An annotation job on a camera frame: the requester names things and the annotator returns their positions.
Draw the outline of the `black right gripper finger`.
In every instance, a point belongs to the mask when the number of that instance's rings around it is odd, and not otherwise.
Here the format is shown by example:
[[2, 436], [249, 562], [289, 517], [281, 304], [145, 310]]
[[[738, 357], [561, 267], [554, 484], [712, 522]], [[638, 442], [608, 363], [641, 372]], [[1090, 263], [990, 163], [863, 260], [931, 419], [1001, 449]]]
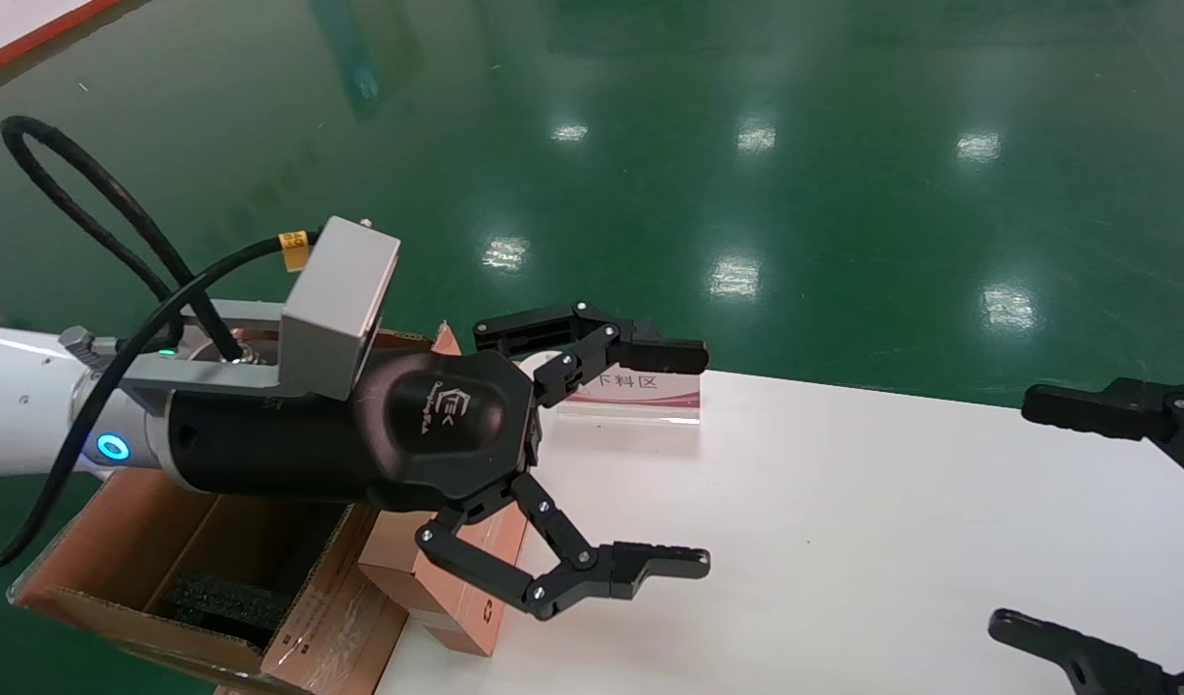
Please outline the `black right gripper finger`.
[[1014, 650], [1050, 661], [1076, 694], [1184, 694], [1184, 670], [1169, 673], [1156, 661], [1055, 622], [999, 609], [990, 616], [987, 633]]
[[1025, 392], [1021, 416], [1025, 421], [1103, 438], [1147, 439], [1184, 470], [1184, 382], [1121, 377], [1098, 392], [1034, 384]]

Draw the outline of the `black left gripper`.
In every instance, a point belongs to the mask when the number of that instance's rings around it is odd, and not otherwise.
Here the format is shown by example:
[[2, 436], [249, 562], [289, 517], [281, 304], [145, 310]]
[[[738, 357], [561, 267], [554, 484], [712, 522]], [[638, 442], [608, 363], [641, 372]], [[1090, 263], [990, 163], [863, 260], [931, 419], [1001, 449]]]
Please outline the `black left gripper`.
[[180, 391], [168, 426], [198, 491], [485, 514], [525, 471], [535, 414], [503, 353], [373, 350], [348, 399]]

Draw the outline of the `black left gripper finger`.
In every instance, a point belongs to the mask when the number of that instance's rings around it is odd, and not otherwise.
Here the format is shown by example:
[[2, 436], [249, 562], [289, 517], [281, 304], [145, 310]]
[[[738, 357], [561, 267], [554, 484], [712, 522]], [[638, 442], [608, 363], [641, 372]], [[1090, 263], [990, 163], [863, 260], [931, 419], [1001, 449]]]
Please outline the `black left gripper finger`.
[[648, 542], [592, 546], [530, 472], [513, 478], [498, 500], [525, 511], [527, 523], [556, 555], [556, 567], [533, 577], [461, 540], [456, 532], [471, 522], [471, 515], [452, 507], [423, 525], [416, 542], [437, 568], [536, 620], [551, 620], [583, 599], [631, 601], [650, 577], [699, 580], [712, 571], [712, 555], [702, 548]]
[[477, 350], [509, 359], [547, 353], [530, 371], [538, 405], [577, 403], [697, 408], [709, 350], [665, 337], [644, 320], [622, 320], [588, 302], [508, 314], [474, 324]]

